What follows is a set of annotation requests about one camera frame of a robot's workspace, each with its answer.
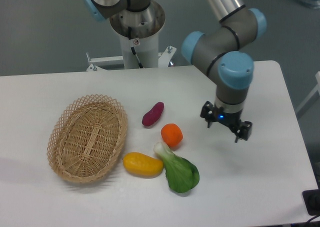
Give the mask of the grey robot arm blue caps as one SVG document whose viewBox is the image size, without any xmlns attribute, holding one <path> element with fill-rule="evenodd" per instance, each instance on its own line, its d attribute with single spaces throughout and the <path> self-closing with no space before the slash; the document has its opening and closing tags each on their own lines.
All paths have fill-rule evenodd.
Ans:
<svg viewBox="0 0 320 227">
<path fill-rule="evenodd" d="M 154 0 L 83 0 L 97 21 L 109 20 L 119 36 L 126 69 L 157 68 L 159 32 L 165 12 Z M 213 34 L 190 33 L 181 46 L 182 56 L 216 84 L 214 103 L 206 102 L 200 116 L 211 125 L 220 123 L 247 140 L 252 123 L 241 114 L 253 79 L 252 58 L 240 50 L 263 35 L 267 21 L 243 0 L 207 0 L 220 23 Z"/>
</svg>

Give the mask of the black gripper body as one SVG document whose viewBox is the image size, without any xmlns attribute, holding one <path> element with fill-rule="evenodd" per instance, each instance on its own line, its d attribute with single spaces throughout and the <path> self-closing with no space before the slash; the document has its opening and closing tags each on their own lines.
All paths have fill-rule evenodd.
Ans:
<svg viewBox="0 0 320 227">
<path fill-rule="evenodd" d="M 228 127 L 234 134 L 238 134 L 241 129 L 241 114 L 244 102 L 229 104 L 216 98 L 213 105 L 213 123 L 217 122 Z"/>
</svg>

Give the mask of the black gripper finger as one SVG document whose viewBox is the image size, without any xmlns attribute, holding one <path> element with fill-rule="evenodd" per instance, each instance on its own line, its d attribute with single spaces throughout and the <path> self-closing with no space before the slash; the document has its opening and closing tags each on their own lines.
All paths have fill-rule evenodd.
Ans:
<svg viewBox="0 0 320 227">
<path fill-rule="evenodd" d="M 215 107 L 210 101 L 206 101 L 203 105 L 200 112 L 200 117 L 205 119 L 207 122 L 207 128 L 210 128 L 212 123 L 216 121 Z"/>
<path fill-rule="evenodd" d="M 253 123 L 250 121 L 241 121 L 238 129 L 235 132 L 235 143 L 239 140 L 247 141 L 252 134 Z"/>
</svg>

